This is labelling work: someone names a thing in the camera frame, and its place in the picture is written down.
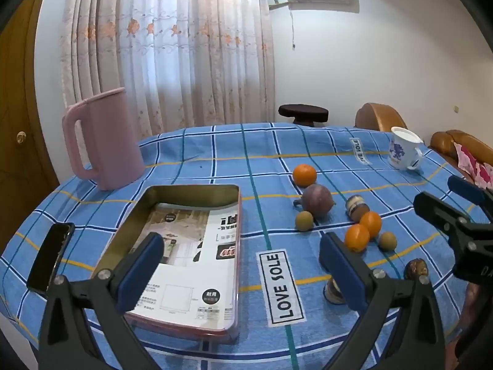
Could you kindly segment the person's right hand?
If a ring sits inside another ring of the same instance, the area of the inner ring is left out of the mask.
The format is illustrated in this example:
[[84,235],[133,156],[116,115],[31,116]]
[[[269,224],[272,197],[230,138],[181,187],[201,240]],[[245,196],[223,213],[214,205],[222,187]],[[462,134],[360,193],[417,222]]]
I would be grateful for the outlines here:
[[462,311],[460,314],[460,320],[457,328],[459,329],[458,336],[460,337],[473,323],[477,314],[477,298],[480,293],[480,287],[474,283],[469,283],[466,287],[466,296]]

